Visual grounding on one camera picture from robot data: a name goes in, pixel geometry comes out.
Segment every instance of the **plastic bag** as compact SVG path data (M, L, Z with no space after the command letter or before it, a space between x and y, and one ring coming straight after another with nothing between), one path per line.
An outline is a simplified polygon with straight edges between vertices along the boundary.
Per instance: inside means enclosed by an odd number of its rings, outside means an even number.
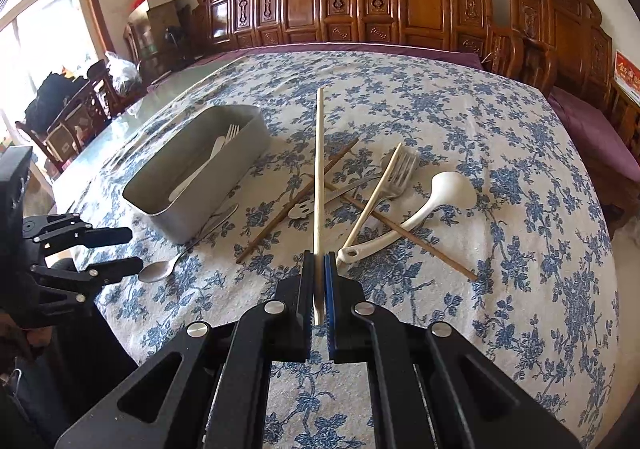
M140 72L131 61L127 61L113 52L106 52L105 55L109 60L107 68L111 75L111 82L118 95L124 97L134 87L142 84Z

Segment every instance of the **brown wooden chopstick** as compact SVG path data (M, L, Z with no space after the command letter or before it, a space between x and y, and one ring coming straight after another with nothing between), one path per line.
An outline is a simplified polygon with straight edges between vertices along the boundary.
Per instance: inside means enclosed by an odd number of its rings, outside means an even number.
M336 153L334 157L331 160L329 160L329 162L327 162L326 165L324 166L324 173L326 174L327 172L329 172L329 170L333 166L335 166L337 162L344 155L346 155L347 152L353 146L355 146L358 143L358 140L360 139L356 137L355 139L351 140L350 143L344 146L338 153ZM236 257L236 263L241 263L242 260L245 259L247 255L249 255L258 246L258 244L263 239L265 239L271 231L274 230L274 228L276 228L276 225L278 225L280 222L282 222L285 219L287 214L289 214L289 211L293 209L293 207L297 205L307 194L309 194L309 192L311 192L313 188L314 188L314 178L312 177L311 180L308 182L308 184L306 184L305 187L303 187L299 191L299 193L294 196L293 200L289 201L289 203L287 203L286 206L284 206L282 210L267 225L265 225L264 229L261 230L260 233L257 236L255 236L254 239L252 239L252 241L249 243L249 245L246 246L244 251L242 251L240 255Z
M330 191L335 191L337 189L337 187L335 187L335 185L330 184L329 182L324 182L324 186ZM353 197L351 197L351 196L349 196L347 194L341 195L340 198L342 198L344 201L350 203L351 205L356 206L358 209L364 210L365 204L362 203L362 202L358 202L355 198L353 198ZM466 276L471 281L477 281L478 280L478 276L476 276L473 272L471 272L467 268L465 268L462 265L460 265L457 261L451 259L447 254L443 254L442 252L440 252L438 249L436 249L432 245L428 244L423 239L418 238L418 236L414 235L411 231L407 231L406 229L402 229L402 227L399 224L397 224L396 222L390 220L389 218L387 218L383 214L380 214L377 211L373 211L371 213L371 216L373 216L374 218L380 220L387 227L395 230L395 232L398 233L399 235L404 236L404 238L408 239L409 241L414 242L416 245L418 245L419 247L423 248L425 251L431 252L431 254L433 254L435 257L437 257L437 259L440 259L440 260L444 261L444 263L446 263L449 267L451 267L452 269L457 270L459 273L461 273L462 275Z

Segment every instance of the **floral tablecloth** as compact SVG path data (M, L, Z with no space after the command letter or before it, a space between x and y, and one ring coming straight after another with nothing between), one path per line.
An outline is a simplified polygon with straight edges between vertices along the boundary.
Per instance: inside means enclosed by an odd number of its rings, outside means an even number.
M240 58L161 110L100 170L72 209L94 226L129 226L127 245L81 249L76 264L138 255L169 259L167 241L121 197L124 185L171 136L210 105L262 108L272 140L230 195L239 210L184 258L167 281L128 277L97 304L138 362L190 321L237 320L300 273L310 221L283 222L247 260L234 257L313 172L316 89L324 87L325 153L360 142L327 175L347 184L376 172L402 140L421 158L412 188L382 210L401 221L422 206L431 177L456 170L478 204L445 206L416 234L472 269L470 283L406 240L348 268L367 299L402 321L445 320L588 445L600 425L617 350L618 296L609 238L584 166L555 113L531 87L428 59L364 52ZM357 193L368 198L374 184ZM359 211L326 206L337 251ZM369 219L359 241L382 227ZM364 365L328 362L322 327L311 359L274 363L266 447L374 447Z

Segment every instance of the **red poster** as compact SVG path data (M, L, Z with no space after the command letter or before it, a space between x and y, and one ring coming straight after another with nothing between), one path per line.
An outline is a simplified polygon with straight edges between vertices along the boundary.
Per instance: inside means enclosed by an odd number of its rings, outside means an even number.
M640 70L625 56L616 51L616 81L632 97L636 103L640 104Z

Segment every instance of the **gray container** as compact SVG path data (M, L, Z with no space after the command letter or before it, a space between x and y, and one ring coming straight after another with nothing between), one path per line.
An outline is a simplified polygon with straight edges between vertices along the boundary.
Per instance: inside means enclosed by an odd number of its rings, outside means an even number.
M214 142L226 136L230 124L241 126L236 137L170 202L171 191L209 159ZM166 238L186 243L265 152L269 140L257 106L212 106L162 146L129 181L122 196Z

